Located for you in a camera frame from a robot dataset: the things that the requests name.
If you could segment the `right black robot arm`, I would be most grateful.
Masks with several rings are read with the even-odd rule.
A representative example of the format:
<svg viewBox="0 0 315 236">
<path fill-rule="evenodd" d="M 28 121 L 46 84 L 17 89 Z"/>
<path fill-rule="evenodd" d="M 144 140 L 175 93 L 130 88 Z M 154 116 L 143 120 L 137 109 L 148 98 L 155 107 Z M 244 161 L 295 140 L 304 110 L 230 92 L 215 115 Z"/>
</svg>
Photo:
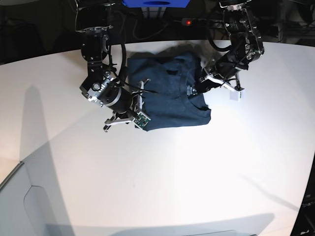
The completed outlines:
<svg viewBox="0 0 315 236">
<path fill-rule="evenodd" d="M 126 47 L 121 44 L 121 69 L 116 70 L 111 55 L 110 29 L 112 29 L 113 0 L 77 0 L 75 30 L 83 34 L 81 55 L 87 62 L 88 75 L 80 86 L 82 95 L 91 103 L 112 110 L 103 130 L 117 124 L 133 123 L 143 129 L 151 120 L 143 111 L 142 94 L 147 80 L 137 86 L 126 82 Z"/>
</svg>

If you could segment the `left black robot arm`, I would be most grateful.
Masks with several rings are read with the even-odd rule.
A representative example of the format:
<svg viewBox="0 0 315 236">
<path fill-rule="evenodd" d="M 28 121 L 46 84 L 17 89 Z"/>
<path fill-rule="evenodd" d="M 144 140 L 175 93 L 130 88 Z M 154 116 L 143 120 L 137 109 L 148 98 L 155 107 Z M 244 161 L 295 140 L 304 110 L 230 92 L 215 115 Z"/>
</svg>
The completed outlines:
<svg viewBox="0 0 315 236">
<path fill-rule="evenodd" d="M 239 72 L 248 70 L 249 64 L 264 54 L 264 46 L 249 1 L 218 0 L 216 4 L 206 19 L 206 35 L 214 54 L 205 64 L 195 89 L 206 93 L 214 88 L 226 88 L 230 99 L 238 101 L 244 93 Z M 222 16 L 219 23 L 230 40 L 226 47 L 219 47 L 210 32 L 219 15 Z"/>
</svg>

